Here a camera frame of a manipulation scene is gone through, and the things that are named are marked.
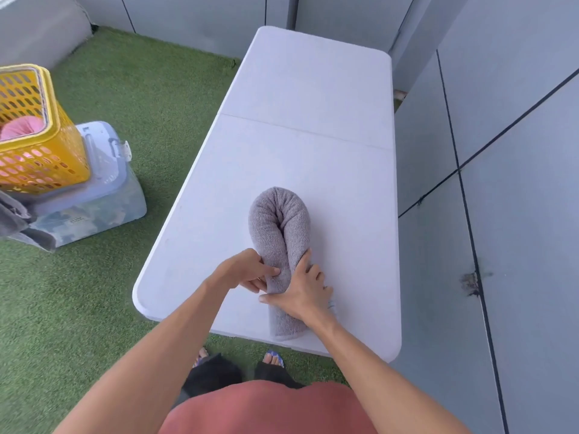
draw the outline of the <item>forearm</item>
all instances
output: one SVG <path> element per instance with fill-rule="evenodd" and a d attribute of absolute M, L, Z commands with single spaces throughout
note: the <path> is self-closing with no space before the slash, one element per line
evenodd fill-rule
<path fill-rule="evenodd" d="M 212 275 L 100 378 L 56 434 L 156 433 L 227 294 Z"/>
<path fill-rule="evenodd" d="M 467 434 L 450 412 L 404 379 L 329 313 L 310 325 L 333 356 L 380 434 Z"/>

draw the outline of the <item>laundry basket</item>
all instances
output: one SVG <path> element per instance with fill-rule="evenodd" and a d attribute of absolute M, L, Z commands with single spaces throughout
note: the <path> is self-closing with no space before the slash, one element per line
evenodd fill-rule
<path fill-rule="evenodd" d="M 0 131 L 25 116 L 41 118 L 44 128 L 0 141 L 0 190 L 39 194 L 87 181 L 81 133 L 56 101 L 48 70 L 0 67 Z"/>

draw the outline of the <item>person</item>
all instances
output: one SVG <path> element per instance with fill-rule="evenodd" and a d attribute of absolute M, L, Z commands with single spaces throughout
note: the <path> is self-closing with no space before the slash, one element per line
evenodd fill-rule
<path fill-rule="evenodd" d="M 304 387 L 286 374 L 275 353 L 258 364 L 266 366 L 256 372 L 258 380 L 241 382 L 225 358 L 207 356 L 202 345 L 227 292 L 238 285 L 254 293 L 265 291 L 265 277 L 279 273 L 247 249 L 222 262 L 191 297 L 121 357 L 54 433 L 469 433 L 328 312 L 332 288 L 324 286 L 318 265 L 308 270 L 310 255 L 308 250 L 302 257 L 285 293 L 258 298 L 304 321 L 351 388 L 334 382 Z M 171 410 L 182 387 L 194 397 Z"/>

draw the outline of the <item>person's left arm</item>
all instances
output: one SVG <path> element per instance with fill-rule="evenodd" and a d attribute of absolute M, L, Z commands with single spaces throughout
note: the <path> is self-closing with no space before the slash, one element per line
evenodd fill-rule
<path fill-rule="evenodd" d="M 242 284 L 258 292 L 265 275 L 278 273 L 253 249 L 224 261 L 92 386 L 54 433 L 157 433 L 229 289 Z"/>

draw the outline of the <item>red shirt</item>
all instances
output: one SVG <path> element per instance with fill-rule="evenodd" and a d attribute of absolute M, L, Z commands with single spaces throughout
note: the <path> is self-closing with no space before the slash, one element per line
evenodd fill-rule
<path fill-rule="evenodd" d="M 335 382 L 299 390 L 269 381 L 230 385 L 174 408 L 159 434 L 376 433 L 354 392 Z"/>

